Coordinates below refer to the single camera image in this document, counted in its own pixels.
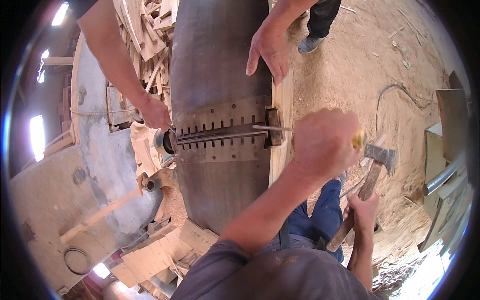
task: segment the person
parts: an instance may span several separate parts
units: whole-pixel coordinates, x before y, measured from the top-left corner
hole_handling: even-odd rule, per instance
[[[284,33],[299,16],[306,16],[310,8],[307,27],[309,34],[299,46],[300,53],[315,51],[330,31],[340,0],[278,0],[260,28],[253,35],[247,61],[246,74],[257,70],[258,59],[262,57],[273,76],[274,85],[279,85],[288,73],[288,49]]]
[[[355,211],[355,238],[347,268],[339,262],[340,252],[315,249],[319,238],[328,242],[342,222],[336,175],[359,159],[351,142],[358,128],[357,116],[339,109],[299,121],[293,160],[224,228],[171,299],[385,299],[371,293],[376,193],[365,202],[348,194],[344,216]],[[304,199],[324,183],[308,218]],[[287,218],[289,248],[282,249],[277,233]]]
[[[166,132],[171,124],[168,107],[140,84],[118,29],[113,1],[71,0],[69,5],[105,77],[141,112],[148,127]]]

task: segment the wooden axe handle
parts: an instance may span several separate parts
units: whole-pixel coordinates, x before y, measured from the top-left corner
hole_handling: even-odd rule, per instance
[[[373,188],[377,183],[378,176],[380,175],[381,170],[382,170],[382,163],[379,163],[374,160],[372,163],[372,167],[370,168],[370,171],[368,171],[367,179],[365,179],[365,183],[360,188],[360,192],[359,192],[360,200],[365,201],[368,198],[370,198],[373,192]],[[329,250],[330,252],[335,252],[338,249],[342,241],[345,239],[347,234],[353,228],[354,213],[355,212],[353,210],[350,210],[350,213],[348,214],[348,218],[343,220],[342,224],[340,224],[340,227],[337,229],[332,239],[327,244],[327,247],[326,247],[327,250]]]

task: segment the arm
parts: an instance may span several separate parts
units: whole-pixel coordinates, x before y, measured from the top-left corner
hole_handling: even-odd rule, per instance
[[[353,251],[347,269],[363,283],[368,289],[372,290],[372,253],[373,253],[373,231],[379,198],[377,193],[365,202],[360,200],[354,194],[347,195],[348,207],[355,211],[353,230],[355,239],[353,241]]]
[[[256,253],[278,233],[288,215],[327,180],[358,160],[352,136],[355,114],[323,109],[298,122],[295,158],[278,180],[222,232],[248,254]]]
[[[140,84],[120,36],[112,0],[99,0],[77,23],[107,79],[139,109],[149,127],[168,130],[168,107],[149,96]]]
[[[283,34],[290,24],[318,0],[278,0],[260,28],[253,35],[247,62],[247,75],[257,70],[261,56],[279,85],[288,73],[288,49]]]

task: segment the axe head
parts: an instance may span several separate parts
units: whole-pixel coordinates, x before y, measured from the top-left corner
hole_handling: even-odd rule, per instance
[[[392,175],[393,167],[396,163],[396,150],[385,149],[372,144],[365,147],[365,157],[382,163],[388,171],[388,175]]]

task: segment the shirt sleeve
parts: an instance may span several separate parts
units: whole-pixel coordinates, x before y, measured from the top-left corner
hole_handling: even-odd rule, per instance
[[[201,297],[245,266],[249,258],[249,255],[232,240],[222,240],[213,244],[190,268],[171,300]]]
[[[75,20],[80,19],[98,0],[68,0],[69,8],[75,17]]]

